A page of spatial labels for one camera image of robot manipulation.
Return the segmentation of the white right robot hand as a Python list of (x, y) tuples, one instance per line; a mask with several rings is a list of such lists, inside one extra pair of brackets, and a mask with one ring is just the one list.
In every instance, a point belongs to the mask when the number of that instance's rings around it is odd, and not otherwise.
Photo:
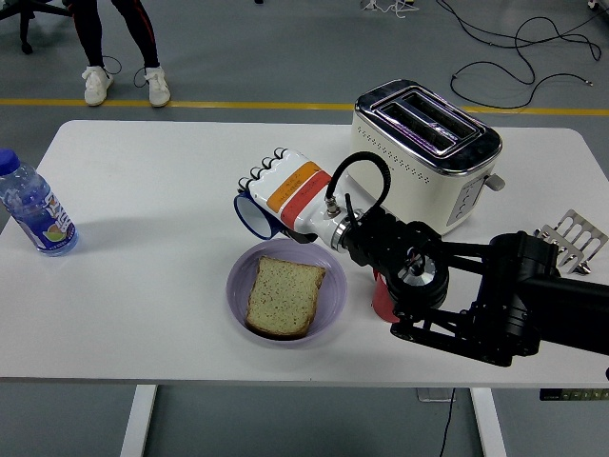
[(277, 148), (239, 181), (233, 207), (244, 226), (269, 240), (282, 235), (300, 243), (317, 240), (344, 251), (349, 225), (344, 191), (330, 193), (331, 176), (294, 149)]

